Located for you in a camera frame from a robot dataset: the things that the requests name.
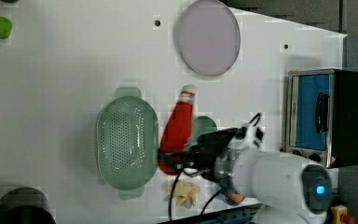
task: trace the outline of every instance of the blue light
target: blue light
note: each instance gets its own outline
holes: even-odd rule
[[[318,194],[324,194],[324,187],[323,186],[319,186],[318,188],[316,188],[316,192]]]

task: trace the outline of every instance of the cable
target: cable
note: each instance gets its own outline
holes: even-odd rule
[[[212,200],[213,200],[215,197],[217,197],[221,192],[222,192],[221,189],[218,190],[218,191],[209,199],[209,201],[208,201],[208,202],[204,205],[204,207],[202,208],[202,211],[201,211],[200,216],[203,215],[203,213],[205,212],[206,207],[208,207],[208,204],[211,203]]]
[[[255,121],[257,119],[257,121],[254,124],[254,127],[257,125],[258,121],[260,121],[261,118],[261,113],[257,113],[252,119],[251,121],[249,121],[249,123],[251,124],[253,121]]]
[[[173,192],[175,191],[175,187],[176,184],[178,183],[179,180],[179,176],[182,172],[180,172],[176,178],[175,181],[173,181],[173,185],[172,185],[172,189],[171,189],[171,195],[170,195],[170,202],[168,203],[168,217],[170,218],[170,221],[172,221],[172,197],[173,197]]]

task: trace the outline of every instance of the toaster oven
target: toaster oven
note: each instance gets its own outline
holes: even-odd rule
[[[326,168],[358,164],[358,73],[289,72],[285,142]]]

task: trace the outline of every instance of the green colander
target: green colander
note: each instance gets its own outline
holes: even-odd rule
[[[142,187],[157,170],[158,118],[137,88],[118,88],[97,121],[97,161],[116,189]]]

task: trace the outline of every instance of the toaster oven door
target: toaster oven door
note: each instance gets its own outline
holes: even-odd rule
[[[290,146],[326,151],[329,75],[292,80]]]

